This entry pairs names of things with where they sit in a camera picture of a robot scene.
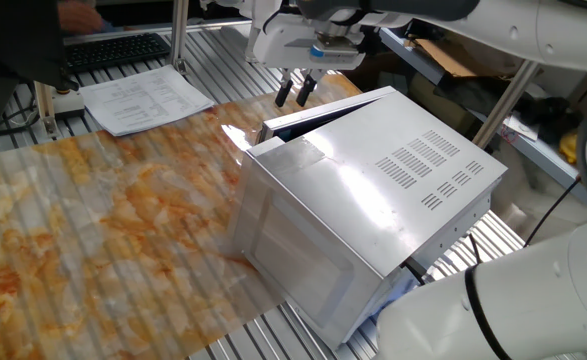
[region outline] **person's hand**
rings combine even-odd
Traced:
[[[72,34],[93,34],[102,29],[102,17],[92,7],[79,1],[57,5],[62,30]]]

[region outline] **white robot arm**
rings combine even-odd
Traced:
[[[306,69],[300,105],[326,70],[351,70],[362,62],[361,25],[393,28],[412,18],[525,59],[587,71],[587,1],[252,0],[234,6],[253,19],[248,53],[256,61]]]

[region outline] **ventilation slot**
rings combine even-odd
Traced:
[[[428,167],[422,160],[415,157],[410,151],[405,148],[401,148],[392,154],[406,167],[415,172],[420,177],[425,177],[431,172],[431,168]]]
[[[451,195],[455,194],[457,188],[447,181],[444,184],[440,185],[440,187],[437,188],[437,191],[440,194],[442,194],[442,196],[446,196],[447,198],[449,198]]]
[[[452,179],[456,183],[460,184],[460,186],[464,186],[464,184],[466,184],[467,182],[469,182],[469,180],[471,180],[471,177],[466,175],[465,172],[460,171],[457,174],[455,174],[455,176],[453,176]]]
[[[409,143],[409,146],[412,147],[418,154],[422,155],[422,157],[424,157],[427,161],[429,161],[436,167],[444,164],[444,162],[446,161],[446,158],[438,154],[437,151],[433,150],[431,146],[429,146],[420,139],[415,139],[411,141]]]
[[[378,161],[375,165],[377,165],[380,170],[384,171],[386,175],[391,177],[393,181],[400,184],[405,189],[410,188],[413,184],[417,181],[406,171],[402,170],[397,164],[393,162],[393,160],[385,157],[384,159]]]
[[[480,165],[477,161],[472,161],[470,164],[466,165],[466,169],[472,172],[473,175],[477,175],[484,170],[484,166]]]
[[[430,194],[429,196],[425,197],[424,200],[422,200],[422,204],[424,204],[424,206],[426,206],[427,208],[431,209],[431,211],[435,210],[435,208],[440,206],[441,203],[442,200],[440,200],[437,196],[433,194]]]
[[[460,149],[456,148],[453,144],[446,141],[443,137],[441,137],[438,133],[433,130],[430,130],[426,134],[422,135],[428,142],[433,144],[436,148],[442,150],[446,155],[452,157],[458,152]]]

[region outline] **keyboard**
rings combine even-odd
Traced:
[[[71,73],[114,66],[124,62],[165,56],[171,47],[158,34],[142,34],[64,47]]]

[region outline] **metal slatted table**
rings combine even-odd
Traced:
[[[203,25],[187,29],[186,48],[189,74],[186,79],[194,87],[214,100],[226,103],[246,99],[279,89],[282,73],[278,69],[267,69],[259,64],[247,63],[244,59],[249,22],[233,22]],[[170,28],[158,29],[157,33],[170,42]],[[99,40],[114,36],[128,36],[136,32],[116,35],[93,35],[69,40],[70,43]],[[165,65],[164,58],[121,64],[83,72],[74,76],[80,86],[88,86],[116,80]],[[299,72],[293,74],[296,83],[301,83]],[[19,85],[10,100],[3,118],[29,106],[33,92],[27,85]],[[14,121],[26,121],[26,114]],[[1,128],[19,124],[5,121]],[[82,117],[58,122],[63,137],[72,137],[100,130],[101,127],[87,112]],[[44,135],[41,123],[13,135],[0,136],[0,152],[53,141]],[[495,259],[520,249],[523,241],[492,212],[485,215],[472,229],[478,240],[483,260]],[[428,276],[438,280],[463,271],[474,264],[471,244],[461,239],[428,270]],[[288,304],[260,315],[242,328],[225,335],[208,347],[191,356],[193,360],[369,360],[377,352],[375,318],[367,319],[349,342],[333,351],[301,321]],[[558,357],[581,359],[579,356]]]

